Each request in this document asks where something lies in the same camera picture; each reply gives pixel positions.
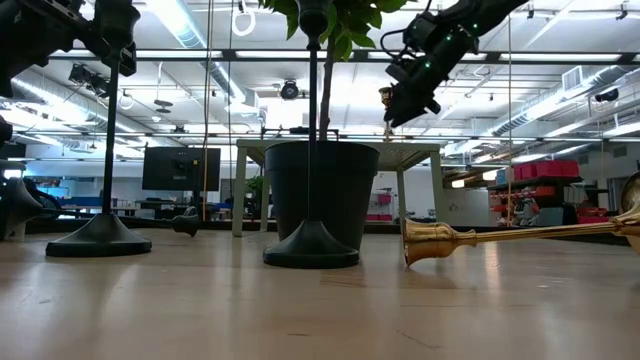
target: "black robotic arm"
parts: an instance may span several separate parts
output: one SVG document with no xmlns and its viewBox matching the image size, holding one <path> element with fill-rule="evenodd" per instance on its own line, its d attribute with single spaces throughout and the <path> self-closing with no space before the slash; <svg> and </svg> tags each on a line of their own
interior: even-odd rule
<svg viewBox="0 0 640 360">
<path fill-rule="evenodd" d="M 425 114 L 425 108 L 439 113 L 435 89 L 449 80 L 467 52 L 478 52 L 480 36 L 527 1 L 460 0 L 438 15 L 429 9 L 418 15 L 403 32 L 405 48 L 386 70 L 398 83 L 381 89 L 387 106 L 384 120 L 397 127 Z"/>
</svg>

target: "black stand base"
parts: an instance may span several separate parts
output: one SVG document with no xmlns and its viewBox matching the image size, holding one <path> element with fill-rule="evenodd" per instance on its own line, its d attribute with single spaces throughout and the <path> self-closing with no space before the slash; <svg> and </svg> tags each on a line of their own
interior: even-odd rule
<svg viewBox="0 0 640 360">
<path fill-rule="evenodd" d="M 151 241 L 132 233 L 113 214 L 99 214 L 78 231 L 47 245 L 47 256 L 104 257 L 144 254 Z"/>
<path fill-rule="evenodd" d="M 294 269 L 339 269 L 360 261 L 358 250 L 339 243 L 321 221 L 304 220 L 288 238 L 262 254 L 266 264 Z"/>
</svg>

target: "white table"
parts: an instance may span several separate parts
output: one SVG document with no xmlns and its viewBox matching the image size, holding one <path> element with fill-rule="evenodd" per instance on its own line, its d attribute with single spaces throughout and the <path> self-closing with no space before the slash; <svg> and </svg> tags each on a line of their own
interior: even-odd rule
<svg viewBox="0 0 640 360">
<path fill-rule="evenodd" d="M 233 205 L 233 236 L 242 236 L 244 215 L 245 180 L 247 175 L 247 156 L 259 166 L 264 165 L 265 149 L 269 146 L 288 142 L 290 140 L 243 140 L 236 142 L 238 159 L 236 163 L 236 179 Z M 404 188 L 404 172 L 431 158 L 431 177 L 433 180 L 433 198 L 436 208 L 437 221 L 444 221 L 445 214 L 444 192 L 442 189 L 442 169 L 440 167 L 440 145 L 438 144 L 407 144 L 407 143 L 358 143 L 371 146 L 380 152 L 378 171 L 393 171 L 398 177 L 398 212 L 404 221 L 407 214 L 407 202 Z M 266 231 L 268 225 L 270 179 L 264 172 L 262 185 L 262 213 L 260 231 Z"/>
</svg>

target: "black stand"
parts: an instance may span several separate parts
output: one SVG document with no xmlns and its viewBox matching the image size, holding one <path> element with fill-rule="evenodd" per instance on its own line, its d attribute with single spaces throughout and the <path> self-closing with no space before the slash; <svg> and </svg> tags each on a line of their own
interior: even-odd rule
<svg viewBox="0 0 640 360">
<path fill-rule="evenodd" d="M 133 26 L 140 13 L 130 6 L 127 10 L 109 7 L 103 2 L 100 11 L 102 32 L 112 47 L 111 79 L 109 83 L 109 116 L 107 124 L 107 148 L 104 159 L 104 191 L 102 213 L 96 215 L 85 226 L 62 239 L 47 245 L 47 256 L 57 257 L 99 257 L 137 255 L 151 251 L 151 241 L 132 233 L 111 212 L 111 188 L 113 180 L 113 147 L 116 132 L 116 109 L 118 103 L 118 77 L 122 49 L 133 42 Z"/>
<path fill-rule="evenodd" d="M 307 50 L 311 52 L 307 218 L 288 238 L 264 251 L 262 259 L 269 265 L 296 269 L 337 269 L 357 265 L 360 261 L 358 250 L 346 247 L 334 239 L 314 214 L 319 49 L 317 38 L 314 42 L 310 37 L 307 46 Z"/>
</svg>

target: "potted plant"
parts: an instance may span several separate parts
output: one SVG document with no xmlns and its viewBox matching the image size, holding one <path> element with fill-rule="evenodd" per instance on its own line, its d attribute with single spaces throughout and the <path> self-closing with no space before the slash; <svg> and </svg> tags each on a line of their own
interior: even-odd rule
<svg viewBox="0 0 640 360">
<path fill-rule="evenodd" d="M 259 0 L 261 6 L 286 16 L 287 39 L 298 30 L 297 1 L 308 0 Z M 372 27 L 381 28 L 382 12 L 399 10 L 406 2 L 334 0 L 329 5 L 329 26 L 320 37 L 321 44 L 326 44 L 327 57 L 320 103 L 316 189 L 310 196 L 315 197 L 314 213 L 331 235 L 354 249 L 360 248 L 379 153 L 361 144 L 327 141 L 333 67 L 336 62 L 349 60 L 354 44 L 375 48 L 368 32 Z M 266 151 L 266 170 L 272 178 L 281 240 L 298 227 L 306 213 L 307 160 L 306 142 L 283 143 Z"/>
</svg>

